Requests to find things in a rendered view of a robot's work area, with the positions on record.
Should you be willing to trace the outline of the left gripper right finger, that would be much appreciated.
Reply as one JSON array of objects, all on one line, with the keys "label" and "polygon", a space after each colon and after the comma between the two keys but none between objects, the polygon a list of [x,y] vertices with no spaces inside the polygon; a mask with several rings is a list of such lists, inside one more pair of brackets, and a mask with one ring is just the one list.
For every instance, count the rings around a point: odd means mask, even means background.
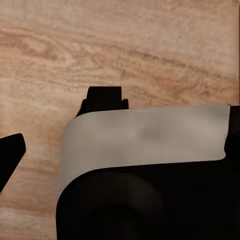
[{"label": "left gripper right finger", "polygon": [[228,133],[224,151],[240,173],[240,135],[235,133]]}]

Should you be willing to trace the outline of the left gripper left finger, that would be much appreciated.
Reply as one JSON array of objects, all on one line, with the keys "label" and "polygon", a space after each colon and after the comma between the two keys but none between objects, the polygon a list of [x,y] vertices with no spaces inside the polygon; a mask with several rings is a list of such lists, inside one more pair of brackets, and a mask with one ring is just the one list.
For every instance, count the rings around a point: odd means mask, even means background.
[{"label": "left gripper left finger", "polygon": [[0,193],[25,153],[26,144],[22,133],[0,138]]}]

